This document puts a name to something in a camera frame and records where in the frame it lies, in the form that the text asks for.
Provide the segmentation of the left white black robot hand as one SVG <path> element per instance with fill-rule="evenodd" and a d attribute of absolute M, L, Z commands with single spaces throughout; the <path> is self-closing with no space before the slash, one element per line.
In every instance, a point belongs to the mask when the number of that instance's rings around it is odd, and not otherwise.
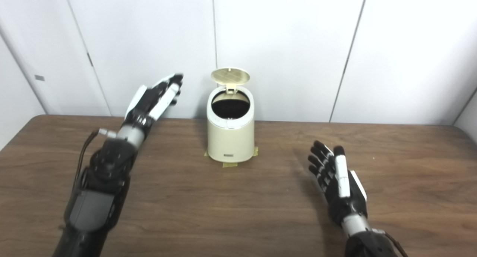
<path fill-rule="evenodd" d="M 138 128 L 145 137 L 148 136 L 166 109 L 177 104 L 183 77 L 182 73 L 174 73 L 151 87 L 140 86 L 129 103 L 123 124 Z"/>

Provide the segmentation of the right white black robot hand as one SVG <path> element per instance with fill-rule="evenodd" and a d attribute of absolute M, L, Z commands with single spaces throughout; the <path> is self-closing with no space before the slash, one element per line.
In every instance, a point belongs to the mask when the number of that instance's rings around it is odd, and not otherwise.
<path fill-rule="evenodd" d="M 324 193 L 330 219 L 341 225 L 348 216 L 368 217 L 366 192 L 356 172 L 348 168 L 344 147 L 331 150 L 315 140 L 310 151 L 309 171 Z"/>

